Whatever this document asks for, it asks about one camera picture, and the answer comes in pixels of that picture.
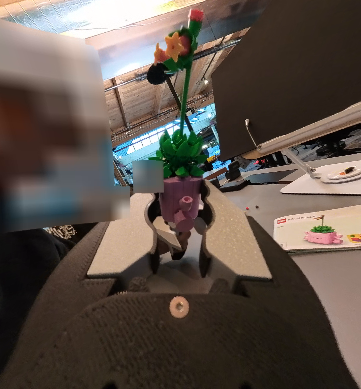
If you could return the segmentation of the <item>person's black jacket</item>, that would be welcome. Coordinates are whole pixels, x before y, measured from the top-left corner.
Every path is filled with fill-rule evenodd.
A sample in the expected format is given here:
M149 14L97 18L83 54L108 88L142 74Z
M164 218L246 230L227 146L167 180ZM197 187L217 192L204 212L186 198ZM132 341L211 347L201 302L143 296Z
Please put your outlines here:
M0 373L39 291L96 223L0 234Z

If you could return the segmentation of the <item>toy brick instruction booklet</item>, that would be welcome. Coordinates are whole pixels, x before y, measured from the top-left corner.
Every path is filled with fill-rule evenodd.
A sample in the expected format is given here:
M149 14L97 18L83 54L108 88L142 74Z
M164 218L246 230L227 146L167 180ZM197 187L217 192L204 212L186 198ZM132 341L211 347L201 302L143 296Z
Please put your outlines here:
M288 254L361 249L361 205L277 218L273 238Z

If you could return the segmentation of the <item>black pole stand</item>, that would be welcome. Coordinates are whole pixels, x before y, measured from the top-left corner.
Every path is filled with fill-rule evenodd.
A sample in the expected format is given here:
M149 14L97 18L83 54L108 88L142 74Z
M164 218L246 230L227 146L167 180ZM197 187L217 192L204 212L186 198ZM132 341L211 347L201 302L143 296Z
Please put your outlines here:
M183 86L182 100L179 100L177 95L174 97L174 99L176 100L178 108L180 109L181 122L186 123L187 127L190 128L190 131L193 131L189 119L186 119L186 107L187 107L189 85L191 80L191 68L192 65L186 67L186 75L185 75L184 86ZM148 82L152 85L161 85L164 82L168 84L170 81L170 76L172 76L173 74L165 73L166 69L167 69L166 66L162 63L151 65L146 75Z

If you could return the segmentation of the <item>pink toy brick pot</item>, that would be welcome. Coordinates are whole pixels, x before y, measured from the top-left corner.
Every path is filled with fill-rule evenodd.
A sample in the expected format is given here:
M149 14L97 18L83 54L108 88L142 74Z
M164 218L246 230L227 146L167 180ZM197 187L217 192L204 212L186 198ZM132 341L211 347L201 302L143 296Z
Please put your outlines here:
M179 232L188 232L194 226L201 200L203 177L172 177L164 179L159 194L161 216Z

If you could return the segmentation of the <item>black charger dock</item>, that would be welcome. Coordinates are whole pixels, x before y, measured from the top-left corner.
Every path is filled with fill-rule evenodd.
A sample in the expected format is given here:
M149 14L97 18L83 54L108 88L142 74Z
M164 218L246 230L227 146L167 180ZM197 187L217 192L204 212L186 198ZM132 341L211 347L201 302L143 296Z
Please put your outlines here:
M224 173L227 181L233 181L241 176L240 163L235 160L227 166L227 171Z

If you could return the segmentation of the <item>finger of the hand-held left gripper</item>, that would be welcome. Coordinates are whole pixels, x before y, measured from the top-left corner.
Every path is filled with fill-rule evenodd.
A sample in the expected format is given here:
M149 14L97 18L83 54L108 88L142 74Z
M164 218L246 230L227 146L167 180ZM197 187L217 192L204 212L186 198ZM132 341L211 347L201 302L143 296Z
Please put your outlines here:
M158 239L167 245L170 253L183 251L176 231L173 231L171 226L166 224L161 216L155 218L154 227L156 229Z

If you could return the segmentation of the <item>white book stand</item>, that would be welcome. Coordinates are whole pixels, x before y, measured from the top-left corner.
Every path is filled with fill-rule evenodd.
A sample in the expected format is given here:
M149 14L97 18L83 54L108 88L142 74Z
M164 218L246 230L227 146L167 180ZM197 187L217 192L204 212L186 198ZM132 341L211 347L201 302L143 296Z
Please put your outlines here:
M249 130L249 119L245 120L246 130L255 145L256 155L262 156L280 151L288 156L295 165L305 174L281 189L283 194L315 194L315 195L361 195L361 160L348 163L335 163L319 168L304 163L289 147L299 144L300 141L310 140L318 135L328 135L361 122L361 101L348 108L309 124L289 134L282 135L264 143L257 144ZM346 168L355 167L355 170L344 176Z

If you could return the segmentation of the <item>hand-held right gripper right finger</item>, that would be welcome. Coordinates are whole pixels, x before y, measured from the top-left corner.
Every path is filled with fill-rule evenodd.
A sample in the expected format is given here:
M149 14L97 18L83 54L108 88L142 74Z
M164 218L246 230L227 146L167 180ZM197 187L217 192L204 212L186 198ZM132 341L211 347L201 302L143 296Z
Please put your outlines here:
M223 279L230 288L244 280L271 281L271 272L245 212L207 180L201 186L201 200L201 277Z

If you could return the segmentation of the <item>black power bank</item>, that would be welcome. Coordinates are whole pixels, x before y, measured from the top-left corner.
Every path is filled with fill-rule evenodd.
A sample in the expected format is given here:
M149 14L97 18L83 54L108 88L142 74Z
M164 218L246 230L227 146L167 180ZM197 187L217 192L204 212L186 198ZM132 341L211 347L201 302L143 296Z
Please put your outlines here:
M251 182L249 180L241 180L241 181L236 181L236 182L228 182L226 184L223 184L219 190L222 192L222 193L225 193L225 192L234 192L234 191L240 191L242 190L243 188L245 188L246 186L250 185Z

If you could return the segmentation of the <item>person's left hand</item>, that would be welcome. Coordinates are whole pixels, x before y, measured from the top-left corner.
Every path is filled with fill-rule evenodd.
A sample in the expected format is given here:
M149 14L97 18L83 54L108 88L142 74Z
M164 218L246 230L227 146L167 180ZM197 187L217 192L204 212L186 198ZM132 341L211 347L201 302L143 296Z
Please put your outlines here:
M188 246L188 239L191 236L190 231L180 232L177 236L178 242L180 244L180 248L174 248L173 254L171 255L172 260L177 261L181 260L186 253L186 249Z

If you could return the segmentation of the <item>green toy brick plant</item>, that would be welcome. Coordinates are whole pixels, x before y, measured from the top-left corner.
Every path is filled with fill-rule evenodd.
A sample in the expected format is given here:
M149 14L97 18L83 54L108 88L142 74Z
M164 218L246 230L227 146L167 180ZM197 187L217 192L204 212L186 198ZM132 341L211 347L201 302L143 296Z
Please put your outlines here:
M156 44L153 64L164 64L167 68L165 73L173 75L186 71L187 66L193 65L203 17L202 10L191 9L188 15L188 25L170 32L165 37L166 49L160 48L159 43ZM194 131L189 131L189 135L186 135L184 124L180 120L179 129L175 130L172 136L165 130L159 138L159 149L156 156L149 158L149 160L163 162L164 178L203 175L203 170L199 165L207 160L207 156L202 153L202 137L198 137Z

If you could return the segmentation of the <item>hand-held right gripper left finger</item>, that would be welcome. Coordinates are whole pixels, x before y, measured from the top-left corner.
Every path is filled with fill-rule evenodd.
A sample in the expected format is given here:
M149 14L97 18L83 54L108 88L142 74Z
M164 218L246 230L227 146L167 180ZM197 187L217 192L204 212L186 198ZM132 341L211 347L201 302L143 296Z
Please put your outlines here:
M148 217L155 196L135 193L130 197L129 217L111 221L87 271L89 278L147 278L157 233Z

